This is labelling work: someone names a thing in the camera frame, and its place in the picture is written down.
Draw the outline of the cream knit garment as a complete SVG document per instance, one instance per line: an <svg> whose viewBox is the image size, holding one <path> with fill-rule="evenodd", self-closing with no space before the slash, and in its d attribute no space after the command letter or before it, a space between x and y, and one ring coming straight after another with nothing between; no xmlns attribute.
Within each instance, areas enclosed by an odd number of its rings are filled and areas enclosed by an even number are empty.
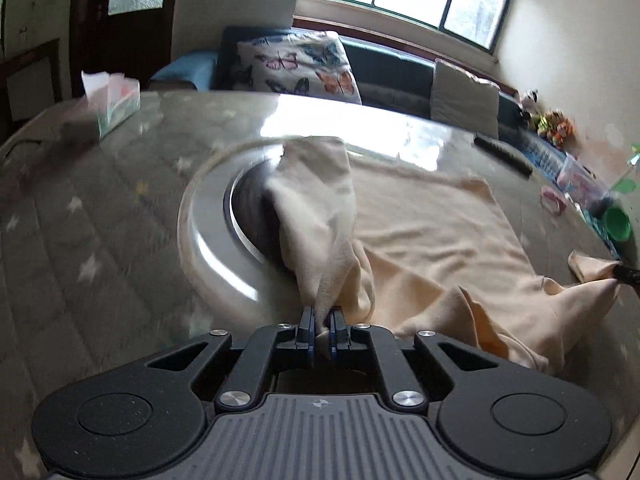
<svg viewBox="0 0 640 480"><path fill-rule="evenodd" d="M620 288L612 262L579 252L576 285L537 274L485 181L352 156L334 138L286 142L267 190L318 318L340 307L352 325L432 330L555 374Z"/></svg>

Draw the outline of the green plastic bowl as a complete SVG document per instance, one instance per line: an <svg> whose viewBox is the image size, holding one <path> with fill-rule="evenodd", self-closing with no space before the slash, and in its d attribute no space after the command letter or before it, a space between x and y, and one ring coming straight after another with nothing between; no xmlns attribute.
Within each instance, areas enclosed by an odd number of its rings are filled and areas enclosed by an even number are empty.
<svg viewBox="0 0 640 480"><path fill-rule="evenodd" d="M608 207L602 216L602 224L605 232L611 240L617 243L625 243L631 236L631 224L629 217L622 208Z"/></svg>

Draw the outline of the colourful paper pinwheel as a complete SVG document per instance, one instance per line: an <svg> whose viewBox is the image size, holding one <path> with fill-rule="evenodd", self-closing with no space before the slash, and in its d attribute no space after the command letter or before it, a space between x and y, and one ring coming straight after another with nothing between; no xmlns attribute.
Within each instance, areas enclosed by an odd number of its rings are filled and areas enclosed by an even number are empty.
<svg viewBox="0 0 640 480"><path fill-rule="evenodd" d="M639 172L639 160L640 160L640 144L635 143L631 145L632 156L627 160L627 167L623 173L615 180L611 185L610 191L614 193L620 193L623 195L630 194L638 188L635 174Z"/></svg>

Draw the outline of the pink cloth item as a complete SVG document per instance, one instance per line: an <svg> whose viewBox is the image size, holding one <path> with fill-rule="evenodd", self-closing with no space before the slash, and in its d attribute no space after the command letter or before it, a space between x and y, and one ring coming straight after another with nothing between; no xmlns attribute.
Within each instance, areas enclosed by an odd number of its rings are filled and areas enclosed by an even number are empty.
<svg viewBox="0 0 640 480"><path fill-rule="evenodd" d="M555 217L562 216L567 206L563 194L548 185L544 185L540 189L540 203L549 214L553 214Z"/></svg>

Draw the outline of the clear plastic storage box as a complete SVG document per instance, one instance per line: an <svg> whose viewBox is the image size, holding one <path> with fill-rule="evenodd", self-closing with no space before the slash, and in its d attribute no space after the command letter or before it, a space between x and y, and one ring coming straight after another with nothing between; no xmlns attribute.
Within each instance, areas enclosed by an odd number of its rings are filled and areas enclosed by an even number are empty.
<svg viewBox="0 0 640 480"><path fill-rule="evenodd" d="M582 209L598 208L606 195L606 188L571 154L566 155L556 184Z"/></svg>

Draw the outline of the round table heater insert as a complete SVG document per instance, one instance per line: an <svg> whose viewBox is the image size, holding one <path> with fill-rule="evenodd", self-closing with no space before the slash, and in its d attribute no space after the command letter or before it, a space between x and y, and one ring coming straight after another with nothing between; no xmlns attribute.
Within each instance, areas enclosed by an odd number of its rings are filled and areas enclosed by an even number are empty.
<svg viewBox="0 0 640 480"><path fill-rule="evenodd" d="M282 154L282 142L273 139L218 146L183 193L177 222L182 270L218 309L252 315L300 309L266 190Z"/></svg>

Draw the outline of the black remote control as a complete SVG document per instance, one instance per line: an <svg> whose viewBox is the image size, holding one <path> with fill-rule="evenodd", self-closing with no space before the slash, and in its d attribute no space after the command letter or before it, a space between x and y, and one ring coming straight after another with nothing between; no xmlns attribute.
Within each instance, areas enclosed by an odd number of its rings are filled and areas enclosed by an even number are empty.
<svg viewBox="0 0 640 480"><path fill-rule="evenodd" d="M533 168L528 162L524 162L523 159L510 153L494 140L486 138L486 136L482 136L481 134L476 134L473 139L473 144L480 150L503 162L522 177L528 179L533 174Z"/></svg>

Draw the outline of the orange plush toy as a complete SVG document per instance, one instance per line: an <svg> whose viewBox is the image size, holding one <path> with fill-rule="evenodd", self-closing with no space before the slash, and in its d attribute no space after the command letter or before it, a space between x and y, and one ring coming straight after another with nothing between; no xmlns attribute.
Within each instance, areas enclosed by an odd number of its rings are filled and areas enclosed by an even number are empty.
<svg viewBox="0 0 640 480"><path fill-rule="evenodd" d="M549 110L537 119L537 134L558 150L575 135L574 124L559 110Z"/></svg>

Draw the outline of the cow plush toy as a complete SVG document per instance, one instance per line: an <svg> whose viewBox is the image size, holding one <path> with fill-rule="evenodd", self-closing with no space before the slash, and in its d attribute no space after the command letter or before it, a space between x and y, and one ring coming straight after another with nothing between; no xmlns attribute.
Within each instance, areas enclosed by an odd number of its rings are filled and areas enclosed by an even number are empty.
<svg viewBox="0 0 640 480"><path fill-rule="evenodd" d="M527 90L518 97L520 102L521 115L526 126L533 125L539 116L538 91Z"/></svg>

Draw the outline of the plain beige pillow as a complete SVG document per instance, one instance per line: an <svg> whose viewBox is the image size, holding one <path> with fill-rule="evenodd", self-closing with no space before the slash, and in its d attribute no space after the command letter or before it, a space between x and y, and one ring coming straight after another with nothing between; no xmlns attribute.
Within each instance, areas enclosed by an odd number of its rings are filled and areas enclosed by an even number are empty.
<svg viewBox="0 0 640 480"><path fill-rule="evenodd" d="M498 138L499 87L488 79L437 60L430 107L434 122Z"/></svg>

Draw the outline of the tissue box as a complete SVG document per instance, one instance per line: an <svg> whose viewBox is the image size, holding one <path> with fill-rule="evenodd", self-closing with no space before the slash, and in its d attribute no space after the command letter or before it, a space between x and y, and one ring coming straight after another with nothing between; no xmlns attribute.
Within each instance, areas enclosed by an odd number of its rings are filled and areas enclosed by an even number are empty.
<svg viewBox="0 0 640 480"><path fill-rule="evenodd" d="M124 74L81 73L88 107L96 116L99 138L140 110L140 81Z"/></svg>

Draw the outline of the blue sofa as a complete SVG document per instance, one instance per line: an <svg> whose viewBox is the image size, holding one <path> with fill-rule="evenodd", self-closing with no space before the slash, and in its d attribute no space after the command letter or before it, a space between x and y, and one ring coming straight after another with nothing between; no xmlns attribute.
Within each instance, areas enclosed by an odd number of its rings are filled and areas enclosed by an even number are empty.
<svg viewBox="0 0 640 480"><path fill-rule="evenodd" d="M193 51L159 70L154 86L315 96L393 110L504 141L524 155L557 155L529 136L523 110L491 81L459 67L351 40L334 30L229 26L219 50Z"/></svg>

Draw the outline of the butterfly print pillow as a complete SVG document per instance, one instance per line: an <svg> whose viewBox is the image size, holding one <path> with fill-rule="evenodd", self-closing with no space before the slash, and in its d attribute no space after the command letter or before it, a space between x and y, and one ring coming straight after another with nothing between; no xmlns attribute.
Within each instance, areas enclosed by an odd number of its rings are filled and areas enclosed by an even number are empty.
<svg viewBox="0 0 640 480"><path fill-rule="evenodd" d="M236 44L235 90L359 104L357 81L336 32L291 32Z"/></svg>

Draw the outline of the dark wooden cabinet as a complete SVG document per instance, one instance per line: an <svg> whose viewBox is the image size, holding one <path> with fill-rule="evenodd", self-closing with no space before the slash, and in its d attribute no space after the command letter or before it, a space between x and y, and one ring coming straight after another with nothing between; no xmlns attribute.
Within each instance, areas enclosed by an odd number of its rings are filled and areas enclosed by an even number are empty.
<svg viewBox="0 0 640 480"><path fill-rule="evenodd" d="M61 102L60 40L52 39L1 62L1 134Z"/></svg>

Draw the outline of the dark wooden door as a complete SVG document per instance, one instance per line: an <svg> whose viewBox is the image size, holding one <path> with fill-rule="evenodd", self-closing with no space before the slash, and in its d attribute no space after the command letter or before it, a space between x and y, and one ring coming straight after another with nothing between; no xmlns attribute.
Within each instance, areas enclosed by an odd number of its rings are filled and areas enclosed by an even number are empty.
<svg viewBox="0 0 640 480"><path fill-rule="evenodd" d="M170 61L176 0L70 0L70 83L81 73L123 74L142 88Z"/></svg>

